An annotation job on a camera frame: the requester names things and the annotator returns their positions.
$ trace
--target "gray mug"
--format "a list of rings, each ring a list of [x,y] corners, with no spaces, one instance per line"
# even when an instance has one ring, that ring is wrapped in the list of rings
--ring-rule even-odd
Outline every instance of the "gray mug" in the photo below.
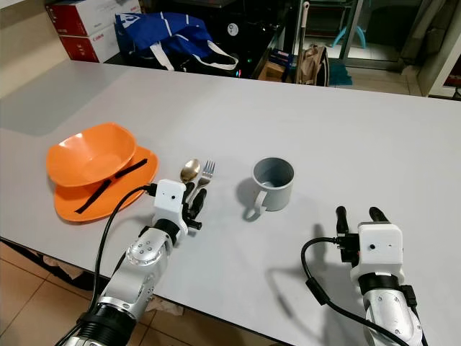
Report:
[[[280,210],[288,204],[295,177],[291,164],[278,157],[267,157],[254,165],[252,176],[260,188],[254,201],[257,214]]]

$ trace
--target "white strap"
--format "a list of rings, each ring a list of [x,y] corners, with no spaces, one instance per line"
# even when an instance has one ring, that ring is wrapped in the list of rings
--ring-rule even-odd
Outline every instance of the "white strap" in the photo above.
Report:
[[[238,64],[238,59],[237,58],[234,58],[233,56],[230,56],[228,55],[226,52],[224,52],[224,50],[222,50],[221,48],[219,48],[216,44],[214,44],[213,42],[211,41],[208,41],[208,47],[210,47],[210,49],[221,55],[221,56],[228,56],[229,58],[232,58],[234,60],[235,63],[232,63],[232,64],[229,64],[229,65],[225,65],[223,63],[205,63],[204,61],[202,61],[202,59],[200,59],[199,56],[196,56],[195,54],[192,54],[194,56],[194,58],[197,59],[197,61],[199,61],[200,63],[202,63],[203,65],[206,65],[206,66],[211,66],[211,67],[216,67],[216,68],[220,68],[221,70],[233,70],[237,64]]]
[[[160,41],[157,43],[154,43],[150,48],[152,50],[152,53],[155,55],[158,62],[162,66],[165,66],[168,71],[174,71],[174,67],[170,63],[170,60],[168,59],[168,57],[166,56],[164,49],[161,47]]]

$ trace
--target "orange plate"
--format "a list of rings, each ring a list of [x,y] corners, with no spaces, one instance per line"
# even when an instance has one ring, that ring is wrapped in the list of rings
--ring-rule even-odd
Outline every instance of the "orange plate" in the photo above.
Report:
[[[147,163],[140,168],[115,179],[110,177],[112,183],[109,187],[82,213],[76,213],[93,193],[101,186],[102,182],[97,182],[83,187],[62,187],[56,185],[55,188],[55,209],[58,215],[68,221],[92,221],[110,215],[115,206],[129,191],[138,186],[146,185],[155,177],[158,169],[157,156],[148,149],[136,148],[135,155],[126,167],[130,167],[139,161],[147,159]],[[143,191],[132,195],[123,204],[121,209],[133,203]]]
[[[115,123],[101,124],[52,146],[46,170],[58,185],[89,185],[120,171],[135,150],[136,140],[129,131]]]

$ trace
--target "wall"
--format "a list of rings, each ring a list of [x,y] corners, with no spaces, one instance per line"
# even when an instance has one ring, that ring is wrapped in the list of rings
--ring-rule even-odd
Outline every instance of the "wall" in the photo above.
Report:
[[[0,98],[66,59],[44,0],[0,10]]]

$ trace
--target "blue bag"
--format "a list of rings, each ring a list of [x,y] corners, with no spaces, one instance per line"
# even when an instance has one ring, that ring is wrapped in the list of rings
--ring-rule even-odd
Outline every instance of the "blue bag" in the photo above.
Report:
[[[187,14],[159,12],[149,14],[121,13],[115,15],[115,32],[121,51],[136,52],[143,58],[155,56],[157,61],[173,71],[168,54],[193,56],[206,66],[233,70],[238,59],[228,55],[213,43],[205,23]],[[232,63],[210,63],[203,58],[212,54],[229,57]]]

